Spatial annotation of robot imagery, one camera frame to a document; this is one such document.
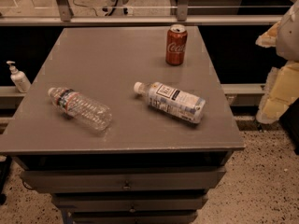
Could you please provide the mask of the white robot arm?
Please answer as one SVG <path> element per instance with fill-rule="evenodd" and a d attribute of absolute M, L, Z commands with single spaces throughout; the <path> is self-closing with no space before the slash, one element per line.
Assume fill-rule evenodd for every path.
<path fill-rule="evenodd" d="M 278 26 L 277 55 L 288 61 L 299 61 L 299 0 L 290 7 Z"/>

